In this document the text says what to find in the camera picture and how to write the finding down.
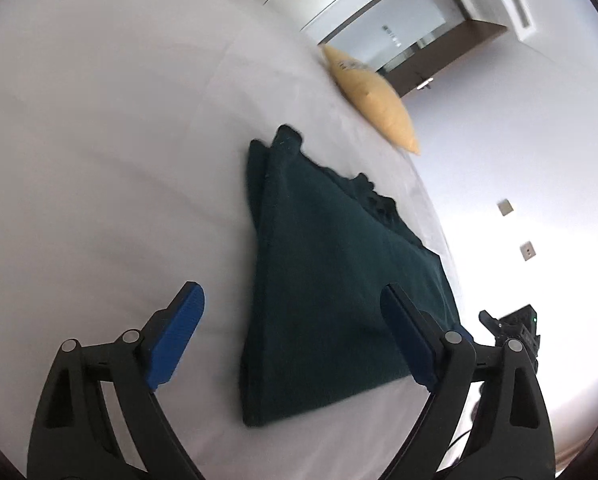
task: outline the light switch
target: light switch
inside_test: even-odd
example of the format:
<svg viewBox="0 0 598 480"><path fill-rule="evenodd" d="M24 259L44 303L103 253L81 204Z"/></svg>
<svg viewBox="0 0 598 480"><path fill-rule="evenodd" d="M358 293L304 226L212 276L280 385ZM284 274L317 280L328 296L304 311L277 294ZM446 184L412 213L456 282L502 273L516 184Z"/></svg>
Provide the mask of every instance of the light switch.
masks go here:
<svg viewBox="0 0 598 480"><path fill-rule="evenodd" d="M499 202L497 204L497 207L500 209L500 212L502 213L502 216L506 216L509 213L512 213L513 211L515 211L512 206L510 205L510 202L508 201L508 199L506 200L502 200L501 202Z"/></svg>

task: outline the blue gripper pad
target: blue gripper pad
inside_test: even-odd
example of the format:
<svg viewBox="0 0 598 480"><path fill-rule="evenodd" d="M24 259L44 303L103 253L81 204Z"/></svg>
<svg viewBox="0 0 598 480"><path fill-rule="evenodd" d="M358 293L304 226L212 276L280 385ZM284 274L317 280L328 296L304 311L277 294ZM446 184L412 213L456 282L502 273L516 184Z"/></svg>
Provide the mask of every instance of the blue gripper pad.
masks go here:
<svg viewBox="0 0 598 480"><path fill-rule="evenodd" d="M160 384L165 384L172 378L204 313L204 303L204 289L201 285L194 284L154 342L144 376L151 390L156 390Z"/></svg>
<svg viewBox="0 0 598 480"><path fill-rule="evenodd" d="M405 294L405 301L410 301ZM393 334L401 354L410 368L413 379L426 386L430 393L434 393L439 382L435 373L435 354L428 345L426 338L419 331L407 310L401 304L400 298L389 286L381 291L379 300L381 315L388 329Z"/></svg>

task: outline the power outlet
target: power outlet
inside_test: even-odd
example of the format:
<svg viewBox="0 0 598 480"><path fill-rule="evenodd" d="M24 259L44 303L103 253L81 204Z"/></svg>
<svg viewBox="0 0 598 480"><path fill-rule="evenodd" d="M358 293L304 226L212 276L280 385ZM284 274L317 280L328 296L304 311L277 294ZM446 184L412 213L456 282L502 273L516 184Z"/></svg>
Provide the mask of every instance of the power outlet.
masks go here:
<svg viewBox="0 0 598 480"><path fill-rule="evenodd" d="M531 242L526 242L519 248L519 250L521 251L521 255L524 257L525 261L528 261L533 256L537 256L537 253L535 253L535 248Z"/></svg>

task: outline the wall switch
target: wall switch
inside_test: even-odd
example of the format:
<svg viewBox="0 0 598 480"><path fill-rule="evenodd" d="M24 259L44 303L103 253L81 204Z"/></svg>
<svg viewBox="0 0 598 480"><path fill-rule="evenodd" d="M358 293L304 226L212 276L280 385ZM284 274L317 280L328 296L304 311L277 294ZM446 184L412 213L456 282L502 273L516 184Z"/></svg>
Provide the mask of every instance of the wall switch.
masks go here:
<svg viewBox="0 0 598 480"><path fill-rule="evenodd" d="M531 242L526 242L519 248L519 250L521 250L521 255L524 256L525 261L528 261L533 256L537 255L537 253L535 253L535 248L533 247Z"/></svg>
<svg viewBox="0 0 598 480"><path fill-rule="evenodd" d="M500 209L500 212L502 213L502 216L506 216L509 213L512 213L513 211L515 211L512 206L510 205L510 202L508 201L508 199L506 200L502 200L501 202L499 202L497 204L497 207Z"/></svg>

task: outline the silver screw head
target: silver screw head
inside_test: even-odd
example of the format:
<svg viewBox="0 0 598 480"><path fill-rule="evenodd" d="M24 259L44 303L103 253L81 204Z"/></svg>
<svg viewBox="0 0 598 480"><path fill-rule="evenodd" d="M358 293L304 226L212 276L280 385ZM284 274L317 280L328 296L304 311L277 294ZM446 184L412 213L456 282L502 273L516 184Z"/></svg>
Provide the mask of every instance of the silver screw head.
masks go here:
<svg viewBox="0 0 598 480"><path fill-rule="evenodd" d="M516 339L511 339L508 341L508 348L510 348L513 352L521 352L524 349L524 346L521 344L520 341Z"/></svg>
<svg viewBox="0 0 598 480"><path fill-rule="evenodd" d="M74 339L67 339L61 345L61 350L64 352L72 352L75 348L77 348L77 342Z"/></svg>
<svg viewBox="0 0 598 480"><path fill-rule="evenodd" d="M461 334L458 332L450 331L445 333L445 340L453 345L461 343Z"/></svg>
<svg viewBox="0 0 598 480"><path fill-rule="evenodd" d="M134 343L139 339L139 331L138 330L126 330L124 335L121 336L121 339L124 340L124 343Z"/></svg>

